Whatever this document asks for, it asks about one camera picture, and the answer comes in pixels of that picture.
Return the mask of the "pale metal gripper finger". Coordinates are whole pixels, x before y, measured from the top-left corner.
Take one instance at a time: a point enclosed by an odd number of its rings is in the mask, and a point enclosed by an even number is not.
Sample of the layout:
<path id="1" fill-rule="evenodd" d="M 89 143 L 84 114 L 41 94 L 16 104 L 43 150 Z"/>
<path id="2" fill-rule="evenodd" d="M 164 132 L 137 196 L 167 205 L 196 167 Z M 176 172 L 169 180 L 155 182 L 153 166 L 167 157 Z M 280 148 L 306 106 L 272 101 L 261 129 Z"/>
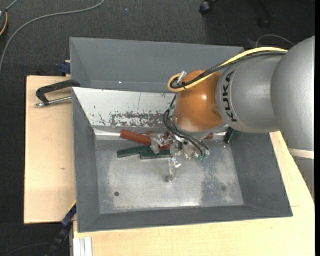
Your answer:
<path id="1" fill-rule="evenodd" d="M 181 166 L 181 163 L 175 157 L 172 157 L 169 160 L 169 173 L 165 177 L 165 181 L 174 182 L 178 177 Z"/>
<path id="2" fill-rule="evenodd" d="M 170 134 L 153 133 L 150 135 L 151 149 L 155 154 L 159 154 L 161 151 L 169 150 L 173 143 L 173 138 Z"/>

